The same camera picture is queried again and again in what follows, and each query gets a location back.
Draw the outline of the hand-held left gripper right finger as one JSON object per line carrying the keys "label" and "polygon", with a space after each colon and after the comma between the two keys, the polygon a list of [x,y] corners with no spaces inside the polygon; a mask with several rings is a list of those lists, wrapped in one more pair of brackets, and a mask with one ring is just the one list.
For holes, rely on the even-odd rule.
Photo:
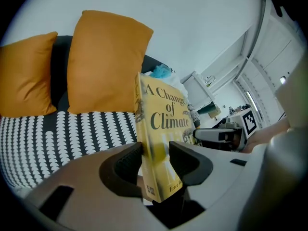
{"label": "hand-held left gripper right finger", "polygon": [[185,186],[202,184],[212,173],[214,164],[204,155],[204,147],[169,142],[170,163]]}

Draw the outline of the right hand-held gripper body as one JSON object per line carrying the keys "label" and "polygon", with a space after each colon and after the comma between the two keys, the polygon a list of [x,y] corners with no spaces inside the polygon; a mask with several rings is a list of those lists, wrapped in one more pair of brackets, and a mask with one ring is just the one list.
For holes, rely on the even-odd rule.
{"label": "right hand-held gripper body", "polygon": [[193,136],[204,147],[222,151],[242,151],[248,139],[257,130],[257,122],[251,108],[225,117],[217,128],[200,128]]}

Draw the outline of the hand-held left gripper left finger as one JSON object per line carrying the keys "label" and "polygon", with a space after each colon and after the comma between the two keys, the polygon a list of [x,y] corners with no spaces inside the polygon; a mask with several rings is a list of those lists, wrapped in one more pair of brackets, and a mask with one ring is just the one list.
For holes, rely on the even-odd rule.
{"label": "hand-held left gripper left finger", "polygon": [[106,158],[100,165],[99,176],[105,187],[118,196],[142,198],[142,190],[137,186],[142,143],[114,147],[104,154]]}

